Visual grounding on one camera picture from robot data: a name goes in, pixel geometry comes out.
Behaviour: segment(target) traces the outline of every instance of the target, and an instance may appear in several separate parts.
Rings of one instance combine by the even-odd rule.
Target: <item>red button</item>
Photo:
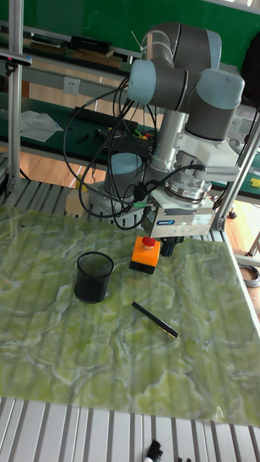
[[[153,237],[143,237],[142,243],[145,247],[153,248],[156,244],[156,240]]]

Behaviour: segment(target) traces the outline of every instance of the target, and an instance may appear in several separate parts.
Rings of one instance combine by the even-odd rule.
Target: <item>orange button housing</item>
[[[153,248],[145,248],[142,240],[143,237],[138,236],[136,238],[131,261],[156,266],[160,256],[160,242],[156,240]]]

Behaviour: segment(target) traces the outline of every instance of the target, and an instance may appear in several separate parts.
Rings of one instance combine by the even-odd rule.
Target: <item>white paper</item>
[[[45,143],[54,133],[63,131],[48,114],[27,110],[21,114],[21,136]]]

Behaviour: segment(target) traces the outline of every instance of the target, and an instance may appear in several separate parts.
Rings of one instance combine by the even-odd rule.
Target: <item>light blue joint cap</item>
[[[127,96],[132,101],[149,104],[156,85],[155,65],[152,61],[137,59],[130,73]]]
[[[241,102],[245,82],[230,72],[205,69],[196,91],[207,104],[219,109],[233,109]]]
[[[130,173],[138,170],[142,165],[142,159],[131,152],[120,152],[112,156],[112,168],[115,175]]]
[[[222,50],[221,38],[216,32],[207,29],[206,32],[209,41],[211,68],[218,69]]]

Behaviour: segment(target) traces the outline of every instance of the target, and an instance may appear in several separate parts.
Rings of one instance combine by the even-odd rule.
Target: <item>black cable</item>
[[[217,198],[217,200],[214,202],[213,207],[212,207],[212,210],[218,209],[218,207],[221,205],[222,200],[223,200],[223,197],[224,197],[224,195],[225,195],[225,192],[226,192],[226,190],[228,189],[228,185],[229,185],[229,183],[227,183],[225,189],[223,189],[223,191],[222,191],[222,193],[220,194],[220,196],[219,196],[219,197]]]
[[[152,155],[154,156],[155,155],[155,150],[156,150],[156,146],[157,146],[157,127],[156,127],[156,116],[154,117],[153,113],[152,113],[152,110],[150,108],[150,106],[147,105],[147,109],[152,117],[152,122],[154,124],[154,127],[155,127],[155,134],[154,134],[154,139],[153,139],[153,145],[152,145]]]
[[[129,108],[132,106],[133,102],[130,102],[129,103]],[[129,122],[126,124],[126,128],[124,129],[123,133],[122,133],[122,136],[124,136],[124,134],[126,133],[126,130],[128,129],[129,127],[129,124],[131,123],[131,120],[132,118],[134,117],[136,111],[137,111],[137,108],[138,108],[138,105],[135,109],[135,111],[133,112]],[[114,135],[111,137],[110,139],[110,146],[109,146],[109,150],[108,150],[108,181],[111,181],[111,177],[112,177],[112,188],[113,186],[115,186],[115,190],[116,190],[116,197],[121,200],[121,197],[120,197],[120,194],[118,192],[118,188],[117,188],[117,185],[116,185],[116,179],[115,179],[115,176],[114,176],[114,173],[113,173],[113,166],[112,166],[112,156],[113,156],[113,153],[115,152],[116,150],[116,147],[118,146],[118,143],[120,142],[120,140],[117,142],[117,144],[113,147],[113,142],[114,142]]]
[[[25,172],[22,171],[22,168],[20,168],[20,173],[22,174],[23,177],[25,177],[25,180],[30,181],[29,177],[25,174]]]
[[[104,147],[104,145],[106,144],[107,140],[109,139],[110,141],[110,138],[114,135],[114,133],[116,132],[116,129],[118,127],[118,125],[121,123],[121,119],[127,114],[128,112],[128,107],[126,105],[125,107],[125,111],[122,112],[122,114],[120,114],[120,116],[118,117],[118,122],[117,124],[111,129],[110,131],[110,134],[108,135],[108,138],[103,142],[103,145],[101,148],[99,148],[99,150],[95,153],[94,157],[92,158],[92,162],[87,166],[87,168],[85,169],[82,177],[79,179],[79,201],[83,207],[83,209],[88,213],[90,214],[91,216],[95,217],[95,218],[100,218],[100,214],[95,214],[94,212],[92,212],[91,210],[87,209],[87,207],[85,206],[84,202],[83,202],[83,199],[82,199],[82,186],[86,186],[88,189],[93,189],[93,188],[90,188],[89,185],[86,185],[84,183],[84,179],[85,179],[85,176],[87,174],[87,172],[89,171],[91,165],[95,162],[95,160],[97,159],[98,155],[100,154],[100,151],[102,150],[102,148]],[[99,193],[102,197],[108,197],[110,200],[111,200],[111,196],[105,194],[105,193]],[[118,202],[121,202],[121,205],[122,205],[122,199],[119,201],[118,199],[116,198],[113,198],[114,201],[118,201]],[[120,214],[122,213],[123,210],[121,210],[120,212],[118,212],[117,214],[113,213],[112,214],[109,214],[109,215],[102,215],[102,218],[114,218],[115,215],[116,216],[120,216]]]
[[[144,105],[143,105],[143,128],[142,128],[142,136],[144,136],[144,126],[145,126],[145,111],[144,111]]]
[[[131,186],[134,187],[135,185],[132,183],[131,185],[128,185],[128,186],[127,186],[125,192],[123,193],[123,199],[126,197],[126,193],[127,193],[127,191],[129,190],[129,188],[130,188]]]
[[[260,106],[256,109],[256,113],[255,113],[255,115],[254,115],[254,117],[253,117],[253,122],[252,122],[252,124],[251,124],[251,127],[250,127],[250,130],[249,130],[248,135],[246,135],[246,137],[245,137],[245,144],[243,145],[243,148],[242,148],[242,150],[241,150],[241,153],[239,154],[239,157],[243,154],[243,152],[244,152],[244,150],[245,150],[245,148],[246,148],[246,145],[247,145],[247,143],[248,143],[249,137],[251,136],[251,133],[252,133],[254,124],[255,124],[255,122],[256,122],[256,117],[257,117],[257,114],[258,114],[259,110],[260,110]]]
[[[92,167],[92,173],[91,173],[91,176],[92,176],[92,179],[93,179],[94,183],[95,183],[95,176],[94,176],[95,171],[96,171],[96,165],[95,165],[95,162],[94,162],[93,167]]]
[[[80,108],[77,108],[76,110],[74,110],[73,113],[72,113],[72,115],[71,115],[71,118],[69,119],[69,122],[67,123],[66,128],[65,128],[65,130],[64,130],[64,140],[63,140],[63,156],[64,156],[64,161],[65,161],[66,166],[68,167],[69,171],[71,172],[71,174],[79,181],[79,183],[82,183],[82,185],[83,185],[83,186],[86,186],[86,188],[88,188],[90,191],[96,193],[96,194],[99,195],[99,196],[108,197],[108,198],[109,198],[109,196],[108,196],[107,194],[101,193],[101,192],[97,191],[96,189],[92,188],[90,185],[84,183],[84,181],[82,182],[82,179],[79,178],[79,177],[76,175],[76,173],[72,170],[71,166],[69,165],[68,159],[67,159],[67,157],[66,157],[66,136],[67,136],[67,134],[68,134],[68,130],[69,130],[69,127],[70,127],[72,121],[74,120],[75,116],[76,116],[77,114],[80,113],[80,111],[81,111],[82,109],[84,109],[86,106],[92,104],[93,102],[98,101],[100,98],[104,98],[105,96],[112,95],[114,92],[117,92],[117,91],[118,91],[118,88],[115,88],[114,90],[111,90],[110,92],[104,93],[103,95],[101,95],[101,96],[99,96],[99,97],[96,97],[96,98],[94,98],[94,99],[92,99],[92,100],[90,100],[90,101],[87,101],[83,106],[81,106]],[[110,131],[110,134],[108,135],[108,137],[109,137],[109,136],[112,136],[113,131],[116,130],[116,128],[118,127],[119,123],[120,123],[120,122],[118,122],[118,123],[115,125],[115,127],[112,128],[112,130]],[[91,168],[91,166],[93,165],[93,163],[96,161],[96,159],[98,158],[98,155],[101,153],[101,151],[102,151],[103,147],[105,146],[107,140],[108,140],[108,139],[106,139],[106,140],[103,142],[102,146],[101,146],[101,147],[99,148],[99,150],[95,153],[95,156],[92,158],[91,162],[90,162],[89,165],[87,166],[87,172],[88,172],[88,170]]]
[[[112,154],[113,154],[113,137],[111,137],[111,140],[110,140],[110,146],[109,146],[109,153],[108,153],[108,188],[109,188],[109,194],[110,194],[110,205],[111,205],[111,210],[112,212],[114,213],[114,222],[116,224],[116,226],[120,229],[120,230],[123,230],[123,231],[126,231],[126,230],[133,230],[135,228],[137,228],[141,223],[142,221],[144,220],[144,218],[147,216],[147,213],[148,211],[150,210],[150,207],[145,207],[144,208],[144,211],[143,211],[143,215],[142,215],[142,218],[137,222],[135,223],[134,225],[130,226],[130,227],[124,227],[124,226],[121,226],[118,221],[117,221],[117,217],[118,217],[118,214],[115,213],[115,209],[114,209],[114,203],[113,203],[113,195],[115,194],[115,191],[113,189],[113,187],[115,186],[116,187],[116,183],[113,185],[112,181],[111,181],[111,177],[110,177],[110,174],[112,176],[113,174],[113,168],[112,168],[112,164],[111,164],[111,157],[112,157]],[[129,210],[131,209],[131,207],[128,207],[128,210],[122,210],[123,212],[129,212]]]
[[[124,80],[122,80],[122,82],[120,83],[119,87],[118,87],[118,93],[119,93],[119,96],[118,96],[118,106],[119,106],[119,114],[121,113],[121,98],[122,98],[122,94],[123,94],[123,91],[125,90],[126,86],[128,85],[128,82],[129,82],[129,77],[126,77]],[[116,117],[116,109],[115,109],[115,106],[116,106],[116,96],[117,96],[117,93],[115,93],[115,96],[113,98],[113,116],[115,118]],[[125,127],[127,127],[127,130],[129,131],[129,133],[133,136],[131,130],[129,129],[129,123],[127,123],[124,119],[122,119],[122,122],[123,124],[125,125]]]

